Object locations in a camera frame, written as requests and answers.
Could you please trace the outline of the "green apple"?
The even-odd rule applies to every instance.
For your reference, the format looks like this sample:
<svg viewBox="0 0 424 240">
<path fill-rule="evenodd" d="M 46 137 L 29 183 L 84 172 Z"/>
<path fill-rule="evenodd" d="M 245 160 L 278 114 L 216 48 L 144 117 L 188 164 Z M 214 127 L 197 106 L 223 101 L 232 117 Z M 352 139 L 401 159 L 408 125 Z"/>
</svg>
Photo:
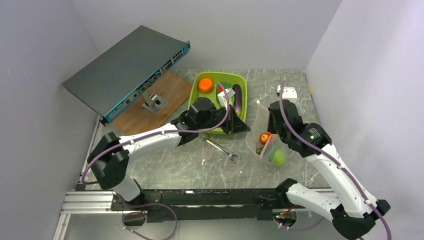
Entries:
<svg viewBox="0 0 424 240">
<path fill-rule="evenodd" d="M 272 160 L 275 166 L 283 166 L 287 162 L 287 154 L 282 149 L 276 149 Z"/>
</svg>

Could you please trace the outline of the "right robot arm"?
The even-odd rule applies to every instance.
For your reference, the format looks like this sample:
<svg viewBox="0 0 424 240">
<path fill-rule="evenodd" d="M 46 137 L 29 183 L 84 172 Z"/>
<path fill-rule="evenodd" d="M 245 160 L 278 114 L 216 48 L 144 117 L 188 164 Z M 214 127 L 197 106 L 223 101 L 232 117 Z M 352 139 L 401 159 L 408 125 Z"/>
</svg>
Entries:
<svg viewBox="0 0 424 240">
<path fill-rule="evenodd" d="M 390 204 L 359 183 L 327 132 L 317 123 L 304 123 L 296 105 L 287 99 L 271 103 L 268 110 L 268 131 L 312 164 L 336 194 L 329 197 L 288 178 L 275 189 L 276 203 L 282 208 L 300 205 L 321 215 L 348 240 L 361 239 L 380 220 L 387 239 L 392 239 L 384 219 Z"/>
</svg>

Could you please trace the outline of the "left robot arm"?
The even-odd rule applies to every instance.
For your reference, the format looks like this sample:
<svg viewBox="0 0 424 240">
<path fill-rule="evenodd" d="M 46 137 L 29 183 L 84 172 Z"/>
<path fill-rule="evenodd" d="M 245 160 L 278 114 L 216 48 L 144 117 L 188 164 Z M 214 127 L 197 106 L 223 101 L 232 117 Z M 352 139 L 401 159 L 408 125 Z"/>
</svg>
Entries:
<svg viewBox="0 0 424 240">
<path fill-rule="evenodd" d="M 85 172 L 91 171 L 101 189 L 114 191 L 129 209 L 137 210 L 145 202 L 145 194 L 137 181 L 127 175 L 130 160 L 185 145 L 216 128 L 226 135 L 251 130 L 233 105 L 217 108 L 210 99 L 200 97 L 162 127 L 127 136 L 105 134 L 88 156 Z"/>
</svg>

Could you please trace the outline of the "clear zip top bag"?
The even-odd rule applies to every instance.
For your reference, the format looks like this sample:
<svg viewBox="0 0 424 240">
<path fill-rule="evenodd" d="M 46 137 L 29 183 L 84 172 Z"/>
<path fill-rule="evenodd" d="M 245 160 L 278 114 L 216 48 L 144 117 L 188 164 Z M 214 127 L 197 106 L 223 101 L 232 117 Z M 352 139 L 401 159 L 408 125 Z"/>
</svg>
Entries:
<svg viewBox="0 0 424 240">
<path fill-rule="evenodd" d="M 259 100 L 256 104 L 255 121 L 245 137 L 245 142 L 258 161 L 275 167 L 283 166 L 288 160 L 289 149 L 277 134 L 268 131 L 268 109 L 263 107 Z"/>
</svg>

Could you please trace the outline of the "red apple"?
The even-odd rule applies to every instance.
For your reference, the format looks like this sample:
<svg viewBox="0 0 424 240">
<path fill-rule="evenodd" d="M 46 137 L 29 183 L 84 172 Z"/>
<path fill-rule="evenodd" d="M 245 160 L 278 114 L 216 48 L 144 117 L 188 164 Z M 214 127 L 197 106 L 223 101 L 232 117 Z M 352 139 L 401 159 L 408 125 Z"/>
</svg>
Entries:
<svg viewBox="0 0 424 240">
<path fill-rule="evenodd" d="M 265 144 L 268 142 L 268 140 L 270 139 L 270 137 L 271 137 L 271 133 L 270 132 L 264 132 L 264 133 L 262 133 L 261 135 L 260 135 L 260 137 L 259 137 L 259 143 L 262 145 L 262 146 L 265 146 Z"/>
</svg>

